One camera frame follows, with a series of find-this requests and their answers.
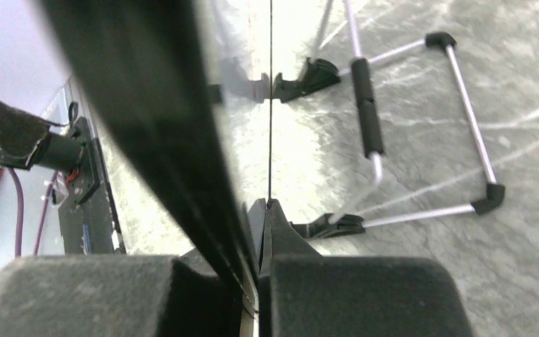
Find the white whiteboard black frame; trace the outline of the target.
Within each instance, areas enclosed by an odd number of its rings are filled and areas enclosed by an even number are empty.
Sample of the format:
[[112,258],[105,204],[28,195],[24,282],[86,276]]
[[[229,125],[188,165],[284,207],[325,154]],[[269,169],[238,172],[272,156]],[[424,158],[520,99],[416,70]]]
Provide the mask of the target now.
[[268,66],[252,1],[42,1],[105,132],[130,253],[192,247],[258,309],[242,176]]

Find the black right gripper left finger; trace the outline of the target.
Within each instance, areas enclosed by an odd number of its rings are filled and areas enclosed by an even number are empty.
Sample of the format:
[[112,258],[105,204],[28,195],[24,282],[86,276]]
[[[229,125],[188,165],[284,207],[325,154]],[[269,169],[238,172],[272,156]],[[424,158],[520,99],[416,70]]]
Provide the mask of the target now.
[[0,336],[238,336],[241,311],[202,260],[33,257],[0,271]]

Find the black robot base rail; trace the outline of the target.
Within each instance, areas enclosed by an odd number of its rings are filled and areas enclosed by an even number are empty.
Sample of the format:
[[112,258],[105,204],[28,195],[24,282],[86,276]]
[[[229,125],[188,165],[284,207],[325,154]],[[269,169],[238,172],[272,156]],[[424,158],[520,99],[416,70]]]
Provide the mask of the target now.
[[125,254],[112,189],[99,139],[79,104],[69,104],[73,124],[68,132],[84,147],[81,165],[65,177],[69,195],[58,208],[60,232],[66,254]]

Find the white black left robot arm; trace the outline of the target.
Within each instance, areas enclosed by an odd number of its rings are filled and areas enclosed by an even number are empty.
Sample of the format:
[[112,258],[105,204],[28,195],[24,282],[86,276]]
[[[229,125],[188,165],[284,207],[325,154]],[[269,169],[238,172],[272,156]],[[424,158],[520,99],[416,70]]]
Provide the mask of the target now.
[[70,173],[85,160],[84,144],[51,131],[52,123],[0,100],[0,166]]

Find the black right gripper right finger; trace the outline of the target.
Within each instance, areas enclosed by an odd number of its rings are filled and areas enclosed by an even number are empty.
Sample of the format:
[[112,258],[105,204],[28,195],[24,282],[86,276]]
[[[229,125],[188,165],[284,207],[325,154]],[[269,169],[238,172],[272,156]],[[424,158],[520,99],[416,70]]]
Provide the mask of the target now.
[[448,270],[427,258],[323,256],[258,200],[261,336],[472,336]]

